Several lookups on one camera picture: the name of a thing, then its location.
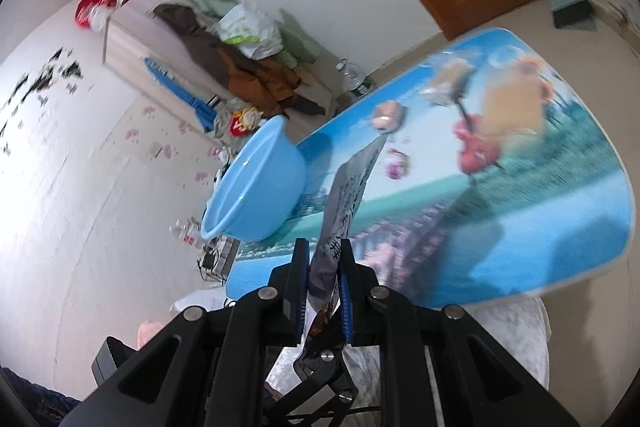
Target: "white bottle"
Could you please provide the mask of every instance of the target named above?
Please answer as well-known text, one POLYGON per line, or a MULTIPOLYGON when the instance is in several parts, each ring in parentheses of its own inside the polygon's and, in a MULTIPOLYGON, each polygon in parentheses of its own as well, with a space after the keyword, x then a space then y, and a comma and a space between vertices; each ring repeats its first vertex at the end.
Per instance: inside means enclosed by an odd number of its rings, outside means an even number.
POLYGON ((335 69, 344 75, 344 89, 351 91, 356 98, 364 96, 372 90, 371 81, 367 76, 360 71, 359 67, 349 62, 346 58, 338 62, 335 69))
POLYGON ((200 224, 193 217, 190 217, 187 222, 178 219, 175 225, 169 228, 169 231, 176 239, 180 239, 198 250, 202 250, 207 244, 207 241, 200 235, 200 224))

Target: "blue bowl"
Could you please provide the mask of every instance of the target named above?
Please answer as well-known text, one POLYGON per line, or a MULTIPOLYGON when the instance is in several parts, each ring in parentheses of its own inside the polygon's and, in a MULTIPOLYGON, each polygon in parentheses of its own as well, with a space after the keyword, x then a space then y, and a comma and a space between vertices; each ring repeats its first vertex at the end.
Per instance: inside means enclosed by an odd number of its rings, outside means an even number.
POLYGON ((261 241, 290 216, 306 182, 306 164, 276 116, 250 138, 207 202, 201 234, 261 241))

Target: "green cloth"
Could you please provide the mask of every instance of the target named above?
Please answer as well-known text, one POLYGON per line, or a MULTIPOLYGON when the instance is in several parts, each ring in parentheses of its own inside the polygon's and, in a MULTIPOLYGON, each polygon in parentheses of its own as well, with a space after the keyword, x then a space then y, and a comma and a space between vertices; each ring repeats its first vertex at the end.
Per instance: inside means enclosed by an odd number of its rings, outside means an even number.
MULTIPOLYGON (((190 0, 194 7, 210 17, 222 19, 229 10, 238 4, 237 0, 190 0)), ((295 68, 298 62, 313 64, 321 54, 320 47, 311 39, 300 35, 292 28, 287 27, 280 21, 276 21, 284 49, 275 55, 279 63, 287 68, 295 68)))

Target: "metal screw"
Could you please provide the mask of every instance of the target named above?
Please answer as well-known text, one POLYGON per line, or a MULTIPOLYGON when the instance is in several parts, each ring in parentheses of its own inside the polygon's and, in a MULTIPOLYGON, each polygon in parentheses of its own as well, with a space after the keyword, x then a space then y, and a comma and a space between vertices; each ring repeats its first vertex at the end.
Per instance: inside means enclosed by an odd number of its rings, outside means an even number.
POLYGON ((202 314, 203 314, 202 308, 200 308, 199 306, 189 306, 182 313, 182 315, 184 315, 184 319, 189 322, 195 322, 199 320, 199 318, 202 317, 202 314))
POLYGON ((447 315, 450 319, 458 320, 465 316, 465 311, 456 304, 450 304, 446 308, 444 308, 444 314, 447 315))
POLYGON ((349 391, 342 391, 338 395, 338 399, 340 399, 342 403, 349 403, 350 401, 353 401, 353 394, 351 394, 349 391))
POLYGON ((323 362, 331 362, 334 359, 334 354, 328 349, 325 349, 322 353, 320 353, 320 359, 323 362))
POLYGON ((374 299, 382 300, 386 299, 389 296, 389 288, 385 286, 373 286, 369 293, 371 293, 371 296, 374 299))
POLYGON ((264 301, 270 301, 278 296, 278 290, 273 286, 263 286, 258 290, 258 297, 264 301))

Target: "dark blue fabric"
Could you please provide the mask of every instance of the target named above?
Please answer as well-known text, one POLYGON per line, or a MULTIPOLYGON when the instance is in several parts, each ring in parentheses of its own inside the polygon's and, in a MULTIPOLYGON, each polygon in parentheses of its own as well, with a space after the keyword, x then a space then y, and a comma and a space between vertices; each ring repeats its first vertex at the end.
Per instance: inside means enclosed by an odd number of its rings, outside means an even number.
POLYGON ((196 112, 196 116, 200 123, 204 127, 205 132, 213 131, 214 122, 216 120, 216 112, 210 108, 204 100, 196 98, 189 91, 184 89, 182 86, 176 84, 176 82, 169 76, 168 71, 166 71, 160 64, 151 58, 147 57, 144 59, 145 66, 147 70, 154 76, 156 81, 162 86, 166 87, 170 90, 175 96, 183 100, 184 102, 191 105, 196 112))
POLYGON ((0 367, 0 371, 4 373, 9 385, 25 409, 42 427, 57 427, 60 421, 80 403, 75 398, 69 398, 36 383, 31 383, 10 369, 0 367))

